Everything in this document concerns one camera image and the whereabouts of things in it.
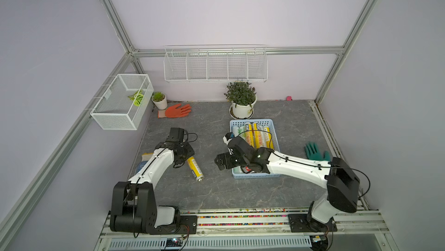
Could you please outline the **yellow red plastic wrap roll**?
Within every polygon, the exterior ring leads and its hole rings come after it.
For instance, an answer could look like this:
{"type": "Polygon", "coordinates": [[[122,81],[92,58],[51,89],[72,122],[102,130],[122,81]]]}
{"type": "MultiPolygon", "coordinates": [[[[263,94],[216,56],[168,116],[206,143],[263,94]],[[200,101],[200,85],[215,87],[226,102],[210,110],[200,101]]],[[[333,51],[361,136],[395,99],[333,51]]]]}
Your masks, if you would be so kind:
{"type": "Polygon", "coordinates": [[[244,135],[245,135],[245,140],[248,142],[248,144],[251,145],[252,147],[255,147],[253,128],[250,122],[245,124],[244,135]]]}

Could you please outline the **white green plastic wrap roll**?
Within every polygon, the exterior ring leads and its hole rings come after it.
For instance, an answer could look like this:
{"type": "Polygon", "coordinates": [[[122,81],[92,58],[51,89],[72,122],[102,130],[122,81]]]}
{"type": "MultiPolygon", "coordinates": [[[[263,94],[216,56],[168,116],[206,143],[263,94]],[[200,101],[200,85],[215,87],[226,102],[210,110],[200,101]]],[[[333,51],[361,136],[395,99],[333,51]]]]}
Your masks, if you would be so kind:
{"type": "Polygon", "coordinates": [[[233,132],[234,136],[241,136],[242,138],[245,138],[245,127],[244,126],[233,126],[231,128],[231,131],[233,132]]]}

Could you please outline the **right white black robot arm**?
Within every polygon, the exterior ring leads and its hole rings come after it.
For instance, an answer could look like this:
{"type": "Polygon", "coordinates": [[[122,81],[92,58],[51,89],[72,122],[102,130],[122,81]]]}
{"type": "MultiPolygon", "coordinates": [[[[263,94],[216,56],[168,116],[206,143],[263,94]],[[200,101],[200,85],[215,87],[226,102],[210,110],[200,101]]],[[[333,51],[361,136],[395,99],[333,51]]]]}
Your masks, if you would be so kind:
{"type": "Polygon", "coordinates": [[[248,168],[248,173],[290,176],[323,188],[324,193],[311,202],[306,215],[289,215],[292,232],[334,232],[334,217],[339,213],[356,213],[360,193],[358,169],[342,158],[329,161],[302,159],[267,147],[255,149],[239,136],[226,134],[228,151],[216,156],[214,163],[225,169],[248,168]]]}

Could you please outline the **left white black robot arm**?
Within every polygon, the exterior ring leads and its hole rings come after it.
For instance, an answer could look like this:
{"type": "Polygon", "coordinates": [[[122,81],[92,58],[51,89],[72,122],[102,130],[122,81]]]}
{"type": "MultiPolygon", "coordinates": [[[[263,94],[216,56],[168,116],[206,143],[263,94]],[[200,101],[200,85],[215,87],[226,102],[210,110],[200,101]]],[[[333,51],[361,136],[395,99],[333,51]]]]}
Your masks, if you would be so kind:
{"type": "Polygon", "coordinates": [[[188,132],[171,128],[146,164],[128,181],[118,182],[112,192],[110,230],[139,234],[175,234],[181,231],[181,216],[175,206],[156,204],[155,187],[169,166],[183,166],[195,154],[188,132]]]}

